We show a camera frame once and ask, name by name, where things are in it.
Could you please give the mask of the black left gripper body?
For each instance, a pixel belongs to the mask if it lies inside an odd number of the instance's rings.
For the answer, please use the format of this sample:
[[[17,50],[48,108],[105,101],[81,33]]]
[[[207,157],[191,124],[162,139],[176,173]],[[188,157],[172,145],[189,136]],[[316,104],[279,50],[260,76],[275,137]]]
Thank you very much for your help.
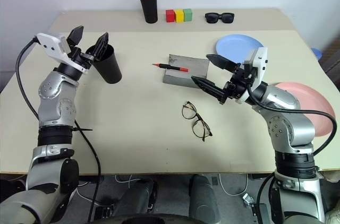
[[[79,47],[70,47],[71,52],[68,57],[76,63],[90,63],[93,62],[95,57],[91,54],[86,54],[81,51]]]

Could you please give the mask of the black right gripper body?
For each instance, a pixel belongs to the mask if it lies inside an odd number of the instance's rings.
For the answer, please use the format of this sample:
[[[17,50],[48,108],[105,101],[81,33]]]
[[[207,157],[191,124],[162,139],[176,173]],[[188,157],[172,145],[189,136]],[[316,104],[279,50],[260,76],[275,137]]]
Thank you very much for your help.
[[[251,65],[242,68],[241,64],[238,63],[232,69],[232,72],[231,79],[224,87],[225,95],[235,100],[247,100],[250,95],[249,92],[253,92],[259,86],[258,69]]]

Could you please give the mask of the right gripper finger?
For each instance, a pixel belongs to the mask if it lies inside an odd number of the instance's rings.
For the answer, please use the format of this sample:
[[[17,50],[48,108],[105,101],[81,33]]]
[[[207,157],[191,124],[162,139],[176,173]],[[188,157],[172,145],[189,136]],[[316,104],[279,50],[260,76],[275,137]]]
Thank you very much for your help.
[[[225,90],[217,87],[213,82],[197,76],[191,76],[191,79],[202,91],[215,97],[221,105],[227,100]]]
[[[227,70],[229,72],[234,73],[235,70],[237,70],[240,67],[240,63],[235,63],[221,55],[217,54],[208,54],[206,55],[208,60],[215,65],[216,67]]]

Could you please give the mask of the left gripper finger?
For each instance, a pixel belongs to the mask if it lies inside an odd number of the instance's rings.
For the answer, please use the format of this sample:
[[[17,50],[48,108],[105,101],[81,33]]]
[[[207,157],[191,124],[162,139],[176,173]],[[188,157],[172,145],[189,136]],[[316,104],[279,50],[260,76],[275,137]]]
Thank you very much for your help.
[[[92,55],[93,55],[93,60],[94,61],[101,61],[107,46],[108,46],[108,39],[109,39],[109,34],[108,32],[105,32],[103,35],[101,35],[96,44],[94,45]]]
[[[82,25],[77,26],[71,30],[70,34],[66,39],[69,46],[76,46],[79,44],[80,40],[82,39],[83,30],[84,27]]]

